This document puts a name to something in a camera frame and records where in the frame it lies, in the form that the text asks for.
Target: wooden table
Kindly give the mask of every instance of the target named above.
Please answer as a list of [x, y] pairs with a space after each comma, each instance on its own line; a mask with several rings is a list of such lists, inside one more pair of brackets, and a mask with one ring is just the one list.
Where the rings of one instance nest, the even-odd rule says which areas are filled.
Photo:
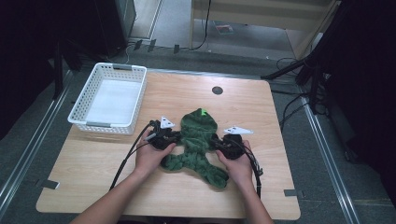
[[[223, 88], [216, 95], [212, 88]], [[81, 213], [104, 195], [133, 141], [151, 119], [166, 116], [180, 130], [182, 117], [205, 108], [219, 125], [218, 135], [234, 125], [254, 131], [248, 139], [264, 174], [262, 201], [274, 219], [297, 219], [300, 208], [294, 189], [274, 101], [263, 80], [175, 75], [148, 72], [148, 85], [134, 134], [87, 133], [76, 126], [70, 130], [49, 179], [60, 182], [57, 189], [43, 189], [36, 209], [44, 213]], [[182, 153], [177, 147], [173, 153]], [[224, 168], [215, 153], [209, 161]], [[134, 169], [132, 156], [119, 181]], [[159, 168], [136, 193], [124, 215], [165, 217], [243, 218], [241, 196], [233, 181], [216, 189], [194, 171], [183, 168], [167, 172]]]
[[[339, 2], [339, 0], [212, 0], [209, 20], [285, 29], [296, 59], [301, 59], [318, 33], [326, 31]], [[190, 48], [192, 48], [194, 19], [206, 20], [208, 3], [208, 0], [191, 2]]]

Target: green stuffed toy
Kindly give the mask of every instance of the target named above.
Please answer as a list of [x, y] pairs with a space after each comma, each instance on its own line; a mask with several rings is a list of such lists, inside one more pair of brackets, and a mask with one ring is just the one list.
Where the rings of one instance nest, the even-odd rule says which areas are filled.
[[180, 170], [187, 167], [198, 173], [209, 184], [223, 189], [227, 185], [227, 173], [217, 166], [209, 163], [205, 154], [214, 150], [210, 146], [210, 138], [216, 133], [218, 124], [202, 108], [187, 114], [181, 120], [181, 143], [184, 153], [180, 155], [169, 154], [163, 158], [161, 167], [169, 171]]

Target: gray floor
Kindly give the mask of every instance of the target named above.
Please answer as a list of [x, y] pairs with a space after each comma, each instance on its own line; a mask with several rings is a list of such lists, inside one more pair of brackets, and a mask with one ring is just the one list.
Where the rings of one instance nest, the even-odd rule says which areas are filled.
[[[157, 46], [187, 45], [185, 37], [188, 26], [177, 26], [170, 22], [182, 21], [178, 20], [176, 15], [185, 17], [186, 15], [183, 15], [185, 12], [184, 10], [178, 10], [178, 14], [172, 13], [172, 2], [174, 1], [163, 1], [163, 7], [153, 32], [153, 38], [157, 39]], [[179, 30], [180, 35], [176, 35], [178, 33], [175, 33], [175, 30], [171, 33], [165, 32], [171, 30], [169, 24], [174, 24], [175, 26], [172, 25], [172, 27]], [[195, 27], [202, 29], [201, 22], [196, 21]], [[232, 27], [235, 27], [235, 31], [239, 29], [237, 24], [232, 24]], [[245, 28], [249, 29], [250, 27], [241, 26], [241, 29]], [[229, 74], [230, 77], [259, 79], [261, 75], [275, 72], [277, 70], [276, 61], [283, 57], [291, 57], [291, 51], [287, 40], [282, 38], [282, 31], [268, 29], [267, 31], [271, 30], [269, 33], [273, 33], [267, 34], [265, 43], [262, 43], [260, 36], [265, 34], [262, 34], [261, 28], [257, 27], [251, 29], [251, 32], [255, 30], [259, 32], [250, 35], [255, 36], [256, 44], [260, 47], [254, 53], [252, 51], [255, 49], [255, 44], [252, 44], [252, 47], [247, 47], [247, 43], [245, 43], [247, 36], [249, 36], [248, 32], [244, 32], [242, 35], [238, 32], [232, 36], [233, 40], [224, 40], [225, 37], [219, 36], [217, 30], [211, 29], [207, 44], [203, 45], [204, 48], [201, 51], [181, 51], [174, 54], [172, 49], [156, 48], [154, 51], [148, 52], [147, 47], [142, 47], [139, 50], [129, 48], [129, 63], [148, 68], [222, 73]], [[200, 43], [198, 32], [195, 36], [197, 41], [194, 45]], [[117, 57], [110, 60], [115, 63], [125, 63], [127, 62], [127, 55], [125, 52], [121, 52]], [[50, 174], [53, 163], [55, 163], [70, 129], [70, 124], [66, 118], [71, 110], [72, 102], [77, 99], [93, 65], [94, 63], [90, 60], [84, 60], [81, 71], [73, 72], [74, 79], [61, 110], [50, 126], [1, 223], [67, 223], [75, 216], [73, 214], [38, 213], [35, 210], [35, 203], [41, 188], [35, 187], [35, 182], [38, 178], [46, 178]], [[272, 90], [297, 92], [299, 89], [293, 83], [293, 77], [294, 75], [283, 76], [270, 82]], [[51, 103], [52, 93], [53, 86], [51, 85], [23, 114], [8, 136], [0, 141], [0, 154], [2, 155], [0, 158], [2, 170], [0, 184], [7, 180], [18, 158], [34, 134], [35, 128]], [[281, 119], [286, 104], [295, 96], [274, 93], [273, 97], [276, 112]], [[301, 101], [295, 102], [288, 113], [301, 104]], [[332, 149], [336, 166], [345, 181], [361, 223], [396, 223], [395, 208], [390, 203], [379, 181], [378, 174], [365, 164], [352, 164], [346, 161], [342, 144], [339, 142], [329, 118], [326, 116], [317, 116], [317, 118]], [[287, 121], [282, 135], [295, 188], [301, 191], [304, 196], [299, 197], [299, 205], [302, 211], [300, 219], [296, 221], [277, 220], [276, 223], [347, 223], [329, 177], [328, 169], [320, 153], [317, 139], [303, 110], [298, 111]]]

